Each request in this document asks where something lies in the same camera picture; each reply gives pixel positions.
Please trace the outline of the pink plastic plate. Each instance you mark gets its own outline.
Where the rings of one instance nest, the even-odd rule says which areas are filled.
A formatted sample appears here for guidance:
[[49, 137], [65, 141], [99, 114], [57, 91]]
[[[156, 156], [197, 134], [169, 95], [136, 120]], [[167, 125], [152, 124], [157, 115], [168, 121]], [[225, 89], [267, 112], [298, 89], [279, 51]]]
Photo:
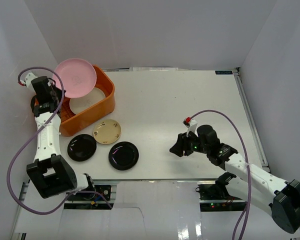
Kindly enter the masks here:
[[81, 98], [89, 94], [96, 85], [97, 73], [88, 61], [70, 58], [62, 61], [54, 70], [61, 78], [65, 97]]

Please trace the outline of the cream white plate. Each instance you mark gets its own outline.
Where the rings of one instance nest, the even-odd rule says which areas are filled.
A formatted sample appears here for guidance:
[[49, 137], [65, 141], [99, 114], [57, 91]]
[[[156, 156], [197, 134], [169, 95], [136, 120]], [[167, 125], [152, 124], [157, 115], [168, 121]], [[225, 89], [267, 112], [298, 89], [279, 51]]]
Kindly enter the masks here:
[[79, 114], [91, 106], [99, 103], [106, 97], [105, 93], [95, 87], [89, 94], [80, 98], [71, 98], [69, 101], [70, 110], [75, 114]]

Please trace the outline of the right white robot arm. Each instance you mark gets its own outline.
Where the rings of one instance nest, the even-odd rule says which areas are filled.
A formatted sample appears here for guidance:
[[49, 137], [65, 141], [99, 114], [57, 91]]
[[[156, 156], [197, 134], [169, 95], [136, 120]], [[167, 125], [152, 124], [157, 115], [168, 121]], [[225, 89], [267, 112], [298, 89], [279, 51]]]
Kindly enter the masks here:
[[230, 196], [263, 210], [285, 232], [300, 228], [300, 182], [276, 177], [262, 168], [248, 164], [238, 151], [220, 142], [210, 125], [201, 125], [197, 132], [178, 134], [169, 150], [178, 157], [194, 152], [205, 154], [208, 160], [225, 172], [208, 189], [211, 195], [226, 200]]

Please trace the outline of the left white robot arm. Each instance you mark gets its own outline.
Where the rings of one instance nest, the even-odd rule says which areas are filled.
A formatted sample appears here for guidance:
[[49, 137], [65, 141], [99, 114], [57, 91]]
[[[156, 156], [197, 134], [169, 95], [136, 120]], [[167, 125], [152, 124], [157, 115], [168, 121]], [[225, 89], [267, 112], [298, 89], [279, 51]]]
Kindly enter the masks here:
[[62, 91], [47, 76], [37, 77], [31, 84], [35, 91], [31, 109], [40, 132], [34, 161], [26, 166], [27, 175], [44, 199], [70, 192], [78, 192], [86, 200], [93, 198], [96, 187], [92, 178], [86, 173], [75, 173], [61, 154], [59, 104]]

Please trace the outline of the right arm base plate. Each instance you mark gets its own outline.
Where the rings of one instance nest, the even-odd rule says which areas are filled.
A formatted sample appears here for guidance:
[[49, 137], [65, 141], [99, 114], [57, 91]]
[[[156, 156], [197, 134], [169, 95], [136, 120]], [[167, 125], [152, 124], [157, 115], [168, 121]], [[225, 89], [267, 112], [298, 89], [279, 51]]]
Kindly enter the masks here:
[[240, 212], [246, 207], [244, 200], [230, 196], [216, 184], [199, 184], [195, 191], [199, 194], [199, 206], [202, 213]]

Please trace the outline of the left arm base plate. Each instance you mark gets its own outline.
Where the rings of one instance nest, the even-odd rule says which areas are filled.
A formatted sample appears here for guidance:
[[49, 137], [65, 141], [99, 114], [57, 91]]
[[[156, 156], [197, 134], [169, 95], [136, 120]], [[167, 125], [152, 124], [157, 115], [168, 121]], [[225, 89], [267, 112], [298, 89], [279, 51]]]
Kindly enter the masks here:
[[112, 186], [110, 184], [95, 184], [87, 189], [71, 195], [65, 202], [65, 209], [73, 210], [109, 210]]

